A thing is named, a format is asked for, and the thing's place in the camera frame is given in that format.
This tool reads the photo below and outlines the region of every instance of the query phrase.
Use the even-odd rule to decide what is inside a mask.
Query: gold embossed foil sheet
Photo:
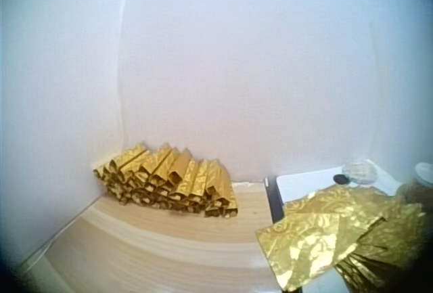
[[[155,152],[139,144],[94,171],[120,204],[235,217],[237,202],[227,169],[197,161],[188,149],[165,143]]]
[[[420,206],[374,188],[334,185],[288,202],[284,212],[256,235],[287,291],[336,267],[355,292],[373,292],[408,265],[424,237]]]

